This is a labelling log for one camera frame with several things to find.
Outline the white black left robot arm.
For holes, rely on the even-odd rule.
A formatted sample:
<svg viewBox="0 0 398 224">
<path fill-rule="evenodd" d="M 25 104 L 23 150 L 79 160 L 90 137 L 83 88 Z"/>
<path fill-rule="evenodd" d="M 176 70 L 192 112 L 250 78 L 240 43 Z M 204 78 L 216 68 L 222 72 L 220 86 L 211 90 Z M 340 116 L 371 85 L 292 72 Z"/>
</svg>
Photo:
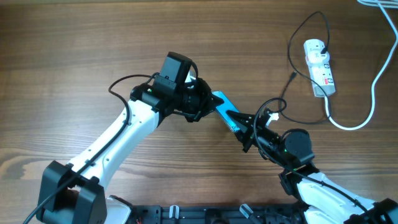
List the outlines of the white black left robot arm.
<svg viewBox="0 0 398 224">
<path fill-rule="evenodd" d="M 65 165 L 44 170 L 37 207 L 26 218 L 42 223 L 133 223 L 128 202 L 105 196 L 113 175 L 132 150 L 171 114 L 197 122 L 223 100 L 198 77 L 195 62 L 169 52 L 159 72 L 134 87 L 124 109 L 87 149 Z"/>
</svg>

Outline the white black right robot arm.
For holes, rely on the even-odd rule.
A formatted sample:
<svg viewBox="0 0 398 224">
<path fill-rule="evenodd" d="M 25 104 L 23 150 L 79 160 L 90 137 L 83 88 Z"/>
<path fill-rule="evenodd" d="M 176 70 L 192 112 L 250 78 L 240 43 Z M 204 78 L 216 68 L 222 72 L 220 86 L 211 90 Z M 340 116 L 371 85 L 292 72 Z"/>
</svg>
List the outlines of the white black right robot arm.
<svg viewBox="0 0 398 224">
<path fill-rule="evenodd" d="M 304 206 L 300 212 L 307 223 L 397 223 L 397 202 L 360 197 L 332 182 L 312 162 L 315 157 L 309 133 L 290 129 L 283 135 L 268 125 L 279 115 L 270 110 L 244 114 L 228 110 L 221 117 L 235 133 L 243 150 L 256 146 L 263 159 L 281 166 L 280 183 L 286 194 Z"/>
</svg>

